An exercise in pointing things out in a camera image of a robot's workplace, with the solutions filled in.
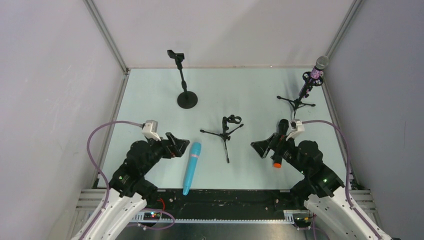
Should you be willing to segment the blue microphone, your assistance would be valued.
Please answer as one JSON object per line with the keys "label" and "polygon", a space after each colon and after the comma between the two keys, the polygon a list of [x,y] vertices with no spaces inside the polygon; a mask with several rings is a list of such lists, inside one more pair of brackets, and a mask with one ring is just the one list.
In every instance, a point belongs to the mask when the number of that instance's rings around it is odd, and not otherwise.
{"label": "blue microphone", "polygon": [[189,194],[189,191],[194,179],[197,162],[201,154],[201,150],[202,150],[202,144],[200,142],[194,142],[190,148],[185,176],[184,176],[183,185],[182,185],[183,186],[182,194],[184,196],[187,196]]}

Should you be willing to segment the black microphone orange end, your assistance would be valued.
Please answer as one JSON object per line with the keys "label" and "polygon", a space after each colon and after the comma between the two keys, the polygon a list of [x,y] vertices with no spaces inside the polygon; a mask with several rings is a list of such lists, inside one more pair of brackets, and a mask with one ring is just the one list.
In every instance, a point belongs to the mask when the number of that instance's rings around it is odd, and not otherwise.
{"label": "black microphone orange end", "polygon": [[289,128],[289,121],[287,119],[281,119],[278,123],[278,137],[274,149],[274,154],[271,157],[273,160],[273,167],[274,168],[281,168],[282,167],[282,161],[283,157],[281,155],[281,145],[282,141],[286,137],[287,131]]}

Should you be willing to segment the small tripod clip stand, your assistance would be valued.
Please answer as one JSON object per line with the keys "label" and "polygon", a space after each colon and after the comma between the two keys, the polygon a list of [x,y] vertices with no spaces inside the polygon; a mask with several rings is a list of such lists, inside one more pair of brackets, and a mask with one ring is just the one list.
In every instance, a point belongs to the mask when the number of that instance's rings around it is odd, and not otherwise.
{"label": "small tripod clip stand", "polygon": [[[237,127],[234,128],[233,130],[229,131],[230,128],[229,128],[228,124],[236,124]],[[200,129],[199,131],[201,133],[204,133],[204,134],[210,134],[210,135],[218,136],[222,139],[223,144],[224,144],[226,162],[229,164],[230,158],[229,158],[229,153],[228,153],[227,141],[229,141],[231,139],[231,134],[233,132],[235,132],[236,130],[242,128],[244,126],[244,124],[242,123],[242,118],[240,116],[235,116],[234,114],[231,114],[230,116],[223,116],[222,117],[221,126],[222,126],[222,133],[210,132],[210,131],[206,131],[206,130],[203,130],[203,129]]]}

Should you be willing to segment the tripod shock mount stand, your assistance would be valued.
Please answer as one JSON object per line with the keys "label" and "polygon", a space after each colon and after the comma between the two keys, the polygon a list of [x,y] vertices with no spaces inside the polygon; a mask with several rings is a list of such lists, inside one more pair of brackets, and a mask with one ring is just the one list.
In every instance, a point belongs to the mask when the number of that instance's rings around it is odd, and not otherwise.
{"label": "tripod shock mount stand", "polygon": [[322,70],[312,70],[312,71],[306,71],[303,73],[302,78],[304,80],[304,85],[302,86],[298,97],[294,100],[281,97],[280,95],[277,95],[276,98],[279,100],[284,100],[289,102],[293,109],[293,118],[295,118],[297,110],[308,106],[308,107],[315,107],[315,103],[305,103],[302,101],[304,98],[308,98],[310,95],[310,91],[313,89],[313,87],[320,87],[324,83],[323,79],[324,72]]}

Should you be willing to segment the purple glitter microphone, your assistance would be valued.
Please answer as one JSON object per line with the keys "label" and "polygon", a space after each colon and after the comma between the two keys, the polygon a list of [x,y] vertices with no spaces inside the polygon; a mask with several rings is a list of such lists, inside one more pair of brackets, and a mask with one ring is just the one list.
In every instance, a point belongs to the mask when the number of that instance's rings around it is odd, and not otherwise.
{"label": "purple glitter microphone", "polygon": [[311,71],[303,73],[302,78],[304,85],[299,92],[299,98],[307,98],[313,87],[320,87],[323,85],[324,69],[329,65],[330,59],[326,55],[320,56]]}

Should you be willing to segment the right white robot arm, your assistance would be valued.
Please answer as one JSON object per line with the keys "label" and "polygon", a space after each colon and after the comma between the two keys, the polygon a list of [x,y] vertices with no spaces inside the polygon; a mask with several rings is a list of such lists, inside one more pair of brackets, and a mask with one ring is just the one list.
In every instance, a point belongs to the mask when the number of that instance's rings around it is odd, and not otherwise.
{"label": "right white robot arm", "polygon": [[272,160],[286,161],[304,178],[290,189],[293,200],[324,221],[344,240],[390,240],[358,206],[344,182],[323,162],[323,153],[315,141],[295,144],[293,138],[274,133],[266,140],[250,144],[264,159],[273,151]]}

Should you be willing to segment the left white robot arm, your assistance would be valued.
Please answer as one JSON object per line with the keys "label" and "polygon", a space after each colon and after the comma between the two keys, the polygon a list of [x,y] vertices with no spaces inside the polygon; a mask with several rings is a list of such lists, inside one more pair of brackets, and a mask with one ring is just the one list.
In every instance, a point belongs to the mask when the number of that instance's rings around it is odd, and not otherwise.
{"label": "left white robot arm", "polygon": [[157,199],[157,186],[146,174],[161,159],[180,158],[190,141],[167,132],[165,139],[138,140],[113,173],[108,189],[75,240],[114,240],[141,210]]}

